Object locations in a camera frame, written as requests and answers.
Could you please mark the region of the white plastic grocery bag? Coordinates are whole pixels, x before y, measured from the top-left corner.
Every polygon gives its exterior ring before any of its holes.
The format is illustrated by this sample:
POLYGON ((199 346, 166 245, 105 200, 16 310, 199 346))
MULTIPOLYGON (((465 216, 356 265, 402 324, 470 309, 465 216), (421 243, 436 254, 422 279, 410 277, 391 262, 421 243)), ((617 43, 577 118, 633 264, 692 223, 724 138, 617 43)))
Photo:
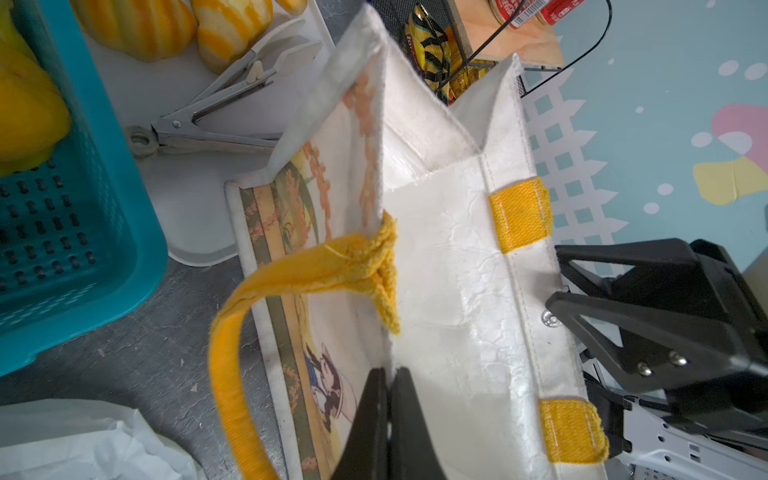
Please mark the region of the white plastic grocery bag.
POLYGON ((1 408, 3 479, 204 479, 200 464, 137 409, 45 399, 1 408))

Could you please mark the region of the white tote bag yellow handles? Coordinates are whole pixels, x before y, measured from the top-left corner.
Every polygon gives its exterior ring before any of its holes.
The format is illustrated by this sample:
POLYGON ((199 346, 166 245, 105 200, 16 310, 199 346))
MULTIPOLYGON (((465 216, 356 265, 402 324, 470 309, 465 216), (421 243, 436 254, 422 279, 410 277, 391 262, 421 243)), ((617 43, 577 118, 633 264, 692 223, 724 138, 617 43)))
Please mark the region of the white tote bag yellow handles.
POLYGON ((240 371, 257 327, 292 479, 330 478, 369 373, 407 370, 450 479, 602 479, 608 441, 570 332, 517 78, 452 106, 363 5, 266 166, 226 186, 245 278, 210 331, 212 391, 246 479, 273 479, 240 371))

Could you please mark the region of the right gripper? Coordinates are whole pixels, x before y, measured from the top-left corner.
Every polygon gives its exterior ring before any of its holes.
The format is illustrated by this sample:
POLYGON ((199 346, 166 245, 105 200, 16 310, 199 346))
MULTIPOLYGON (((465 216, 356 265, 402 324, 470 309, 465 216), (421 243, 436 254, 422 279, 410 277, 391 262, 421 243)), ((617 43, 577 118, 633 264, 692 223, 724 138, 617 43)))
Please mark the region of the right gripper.
POLYGON ((556 292, 546 309, 624 389, 663 391, 664 423, 686 434, 766 439, 767 315, 722 246, 669 238, 556 255, 585 295, 556 292), (601 277, 583 262, 628 271, 601 277))

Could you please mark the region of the red soda can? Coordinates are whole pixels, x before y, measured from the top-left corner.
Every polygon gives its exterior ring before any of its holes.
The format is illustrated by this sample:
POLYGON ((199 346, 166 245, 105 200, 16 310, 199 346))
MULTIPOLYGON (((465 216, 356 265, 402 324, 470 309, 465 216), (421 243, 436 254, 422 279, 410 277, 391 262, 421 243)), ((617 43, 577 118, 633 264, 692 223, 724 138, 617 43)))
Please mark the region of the red soda can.
POLYGON ((554 26, 583 3, 584 0, 550 0, 537 17, 543 24, 554 26))
POLYGON ((517 29, 541 12, 550 0, 489 0, 488 3, 501 25, 517 29))

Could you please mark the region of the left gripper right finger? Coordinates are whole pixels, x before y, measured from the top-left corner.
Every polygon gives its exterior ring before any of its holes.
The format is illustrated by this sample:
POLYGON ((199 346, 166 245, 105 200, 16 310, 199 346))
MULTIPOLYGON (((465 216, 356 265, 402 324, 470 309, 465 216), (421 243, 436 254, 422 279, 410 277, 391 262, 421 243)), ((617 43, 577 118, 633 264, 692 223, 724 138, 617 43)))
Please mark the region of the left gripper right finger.
POLYGON ((389 478, 446 480, 410 371, 399 368, 389 392, 389 478))

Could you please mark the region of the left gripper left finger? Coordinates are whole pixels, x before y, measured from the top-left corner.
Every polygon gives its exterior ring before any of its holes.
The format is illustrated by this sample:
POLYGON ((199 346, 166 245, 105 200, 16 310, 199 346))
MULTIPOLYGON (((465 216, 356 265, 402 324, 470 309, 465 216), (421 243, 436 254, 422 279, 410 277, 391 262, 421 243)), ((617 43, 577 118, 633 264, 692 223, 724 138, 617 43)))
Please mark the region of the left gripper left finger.
POLYGON ((343 454, 332 480, 387 479, 389 474, 389 391, 383 368, 367 377, 343 454))

